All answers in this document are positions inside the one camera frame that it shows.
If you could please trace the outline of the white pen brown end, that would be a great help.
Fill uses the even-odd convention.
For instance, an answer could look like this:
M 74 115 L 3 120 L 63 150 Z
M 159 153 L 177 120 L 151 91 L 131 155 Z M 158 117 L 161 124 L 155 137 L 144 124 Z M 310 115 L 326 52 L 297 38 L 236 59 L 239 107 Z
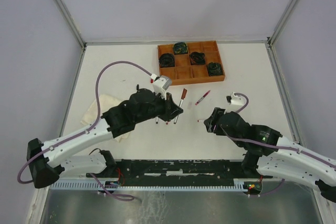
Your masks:
M 180 99 L 179 107 L 182 107 L 183 101 L 184 101 L 184 99 Z M 176 118 L 174 119 L 174 122 L 173 122 L 173 123 L 176 124 L 177 121 L 178 121 L 178 119 L 179 119 L 179 115 L 176 116 Z

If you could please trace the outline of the brown pen cap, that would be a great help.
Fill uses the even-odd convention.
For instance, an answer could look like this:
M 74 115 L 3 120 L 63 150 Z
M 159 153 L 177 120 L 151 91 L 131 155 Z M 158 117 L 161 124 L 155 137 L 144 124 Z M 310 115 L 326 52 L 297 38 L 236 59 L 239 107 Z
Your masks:
M 183 92 L 182 92 L 182 95 L 181 95 L 181 99 L 182 99 L 182 100 L 185 99 L 186 94 L 187 94 L 187 90 L 184 88 L 184 89 L 183 89 Z

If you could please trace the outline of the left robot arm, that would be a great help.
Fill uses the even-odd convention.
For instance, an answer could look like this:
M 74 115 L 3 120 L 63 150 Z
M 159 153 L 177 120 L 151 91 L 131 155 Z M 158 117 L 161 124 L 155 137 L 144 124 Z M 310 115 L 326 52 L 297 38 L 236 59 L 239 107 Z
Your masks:
M 110 177 L 116 171 L 116 164 L 109 151 L 101 151 L 92 157 L 78 153 L 129 133 L 138 123 L 154 118 L 169 122 L 182 113 L 183 109 L 173 101 L 170 93 L 163 98 L 142 88 L 128 100 L 104 112 L 88 128 L 44 142 L 35 138 L 27 146 L 27 162 L 34 187 L 47 187 L 65 175 L 101 173 Z

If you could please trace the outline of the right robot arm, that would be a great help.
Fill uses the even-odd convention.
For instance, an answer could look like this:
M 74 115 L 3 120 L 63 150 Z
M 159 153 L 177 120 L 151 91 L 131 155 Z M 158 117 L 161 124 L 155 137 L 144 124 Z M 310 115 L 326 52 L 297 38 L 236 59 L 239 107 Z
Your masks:
M 335 202 L 335 160 L 297 144 L 280 132 L 249 124 L 236 112 L 215 108 L 204 121 L 207 132 L 226 136 L 246 150 L 241 172 L 246 177 L 272 176 L 305 185 Z

